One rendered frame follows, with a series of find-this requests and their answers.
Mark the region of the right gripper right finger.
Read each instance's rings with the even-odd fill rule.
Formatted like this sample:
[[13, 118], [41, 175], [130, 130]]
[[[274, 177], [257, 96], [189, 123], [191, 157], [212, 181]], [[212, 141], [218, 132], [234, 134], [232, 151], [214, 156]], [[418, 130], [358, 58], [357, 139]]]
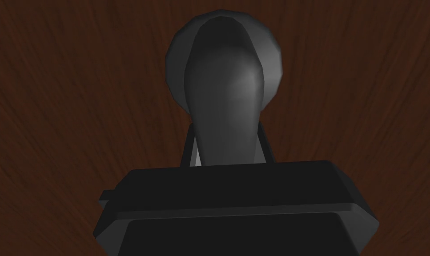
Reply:
[[259, 121], [257, 130], [257, 145], [255, 149], [254, 163], [275, 163], [275, 157], [267, 139], [262, 123]]

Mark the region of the grey door handle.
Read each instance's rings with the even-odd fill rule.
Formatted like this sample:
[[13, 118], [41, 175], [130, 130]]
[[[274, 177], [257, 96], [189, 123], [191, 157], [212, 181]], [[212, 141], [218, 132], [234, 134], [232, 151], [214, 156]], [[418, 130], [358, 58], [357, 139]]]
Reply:
[[279, 44], [247, 13], [208, 12], [174, 35], [165, 80], [191, 117], [202, 166], [254, 164], [259, 116], [282, 75]]

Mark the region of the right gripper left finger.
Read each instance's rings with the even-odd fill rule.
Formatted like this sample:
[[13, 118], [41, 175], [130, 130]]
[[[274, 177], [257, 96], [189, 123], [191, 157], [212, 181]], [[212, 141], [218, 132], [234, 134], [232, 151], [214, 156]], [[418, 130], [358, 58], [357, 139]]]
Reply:
[[180, 167], [195, 167], [195, 166], [201, 166], [201, 160], [199, 156], [193, 123], [191, 123], [189, 125], [188, 132], [186, 135]]

